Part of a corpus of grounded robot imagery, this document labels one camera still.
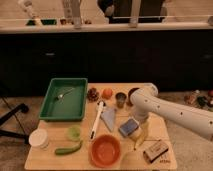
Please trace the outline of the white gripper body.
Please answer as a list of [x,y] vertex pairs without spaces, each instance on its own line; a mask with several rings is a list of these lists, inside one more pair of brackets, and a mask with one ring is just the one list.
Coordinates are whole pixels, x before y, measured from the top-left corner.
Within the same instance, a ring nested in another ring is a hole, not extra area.
[[130,139],[131,140],[139,140],[140,138],[145,139],[148,135],[148,126],[149,123],[147,121],[140,123],[138,128],[129,135]]

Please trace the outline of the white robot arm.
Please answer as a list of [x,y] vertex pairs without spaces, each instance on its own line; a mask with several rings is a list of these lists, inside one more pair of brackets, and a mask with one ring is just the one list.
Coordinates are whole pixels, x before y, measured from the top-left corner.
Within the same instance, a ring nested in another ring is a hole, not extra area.
[[155,113],[213,142],[213,112],[162,100],[152,83],[144,83],[135,90],[130,101],[133,117],[140,123],[144,123],[150,113]]

